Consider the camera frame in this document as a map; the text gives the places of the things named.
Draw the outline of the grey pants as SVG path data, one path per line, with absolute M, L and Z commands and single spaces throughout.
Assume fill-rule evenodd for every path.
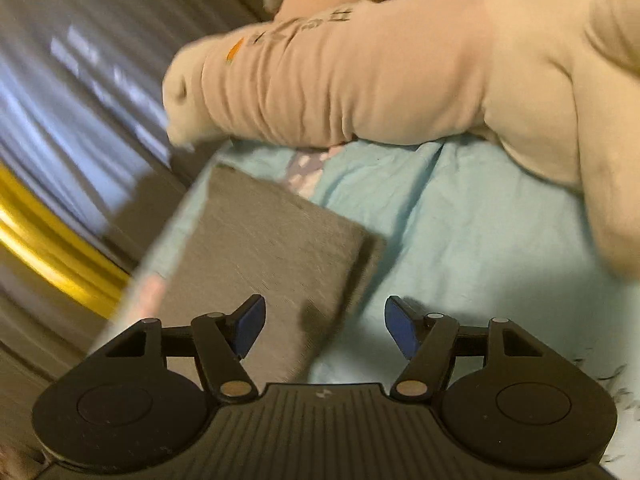
M 188 324 L 266 300 L 266 322 L 243 365 L 258 388 L 304 382 L 315 359 L 359 306 L 385 240 L 277 183 L 218 166 L 204 209 L 168 278 L 147 278 L 136 318 Z

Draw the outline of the light blue patterned bedsheet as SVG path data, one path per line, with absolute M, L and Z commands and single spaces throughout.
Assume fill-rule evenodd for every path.
M 608 273 L 574 193 L 516 166 L 495 145 L 455 136 L 416 148 L 357 142 L 314 155 L 313 203 L 386 241 L 360 305 L 289 382 L 390 385 L 405 359 L 384 325 L 389 296 L 463 325 L 510 318 L 613 397 L 603 463 L 639 474 L 639 287 Z

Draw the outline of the yellow curtain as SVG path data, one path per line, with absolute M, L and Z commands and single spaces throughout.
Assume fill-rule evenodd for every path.
M 129 274 L 43 205 L 1 167 L 1 245 L 59 292 L 109 320 Z

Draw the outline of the beige plush toy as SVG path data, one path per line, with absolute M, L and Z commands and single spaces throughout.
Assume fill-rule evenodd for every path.
M 283 0 L 187 44 L 162 87 L 176 145 L 414 145 L 469 132 L 582 193 L 639 275 L 639 0 Z

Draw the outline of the grey curtain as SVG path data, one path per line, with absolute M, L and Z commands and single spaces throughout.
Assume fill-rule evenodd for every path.
M 160 83 L 187 42 L 257 0 L 1 0 L 1 167 L 129 274 L 167 278 L 213 145 L 167 140 Z M 1 245 L 1 374 L 48 384 L 111 331 Z

